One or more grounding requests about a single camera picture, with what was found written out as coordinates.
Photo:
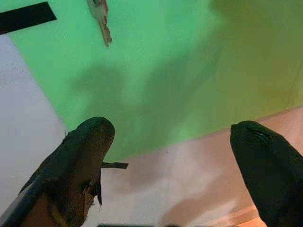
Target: white floor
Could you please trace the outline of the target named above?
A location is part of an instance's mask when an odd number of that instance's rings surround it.
[[[303,108],[261,122],[302,150]],[[18,51],[7,35],[0,35],[0,214],[64,135],[63,123]],[[202,226],[251,208],[229,135],[229,129],[222,130],[125,160],[130,164],[127,170],[103,170],[104,206],[99,213],[95,205],[84,226]],[[256,216],[252,212],[245,218]]]

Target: green surface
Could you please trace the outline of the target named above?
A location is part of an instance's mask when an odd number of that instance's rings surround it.
[[[58,20],[9,36],[70,129],[114,124],[107,161],[303,103],[300,0],[108,0],[109,49],[86,0],[48,2]]]

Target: gray surface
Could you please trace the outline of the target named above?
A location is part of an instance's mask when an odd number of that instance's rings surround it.
[[[7,35],[0,35],[0,213],[65,134]]]

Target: metal key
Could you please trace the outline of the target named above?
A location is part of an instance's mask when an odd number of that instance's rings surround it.
[[[106,0],[87,0],[91,15],[98,21],[102,31],[105,45],[109,47],[112,42],[110,31],[107,27],[108,6]]]

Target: black tape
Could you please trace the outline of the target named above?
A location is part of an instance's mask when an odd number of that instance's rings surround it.
[[[102,163],[102,168],[117,168],[117,169],[126,169],[128,167],[128,163],[114,162],[114,163]]]
[[[0,13],[0,35],[56,20],[48,2]]]

